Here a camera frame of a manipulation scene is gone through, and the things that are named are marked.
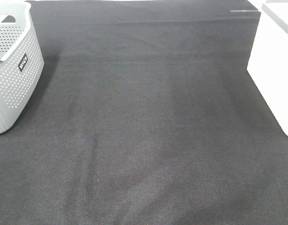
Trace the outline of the black fabric table cloth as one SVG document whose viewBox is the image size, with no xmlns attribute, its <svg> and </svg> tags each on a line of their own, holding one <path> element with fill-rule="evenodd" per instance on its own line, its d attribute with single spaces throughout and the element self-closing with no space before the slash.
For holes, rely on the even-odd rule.
<svg viewBox="0 0 288 225">
<path fill-rule="evenodd" d="M 246 0 L 32 1 L 45 61 L 0 135 L 0 225 L 288 225 L 288 137 Z"/>
</svg>

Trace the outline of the grey perforated plastic basket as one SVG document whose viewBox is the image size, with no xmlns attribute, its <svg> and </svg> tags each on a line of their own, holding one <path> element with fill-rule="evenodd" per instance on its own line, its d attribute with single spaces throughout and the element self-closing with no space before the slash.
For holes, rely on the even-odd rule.
<svg viewBox="0 0 288 225">
<path fill-rule="evenodd" d="M 40 79 L 44 60 L 26 1 L 0 0 L 0 134 L 16 122 Z"/>
</svg>

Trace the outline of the white plastic storage box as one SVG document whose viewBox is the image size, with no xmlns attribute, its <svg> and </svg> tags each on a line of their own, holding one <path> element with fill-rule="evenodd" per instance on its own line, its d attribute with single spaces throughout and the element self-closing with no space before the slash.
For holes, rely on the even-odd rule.
<svg viewBox="0 0 288 225">
<path fill-rule="evenodd" d="M 262 4 L 247 71 L 288 136 L 288 0 Z"/>
</svg>

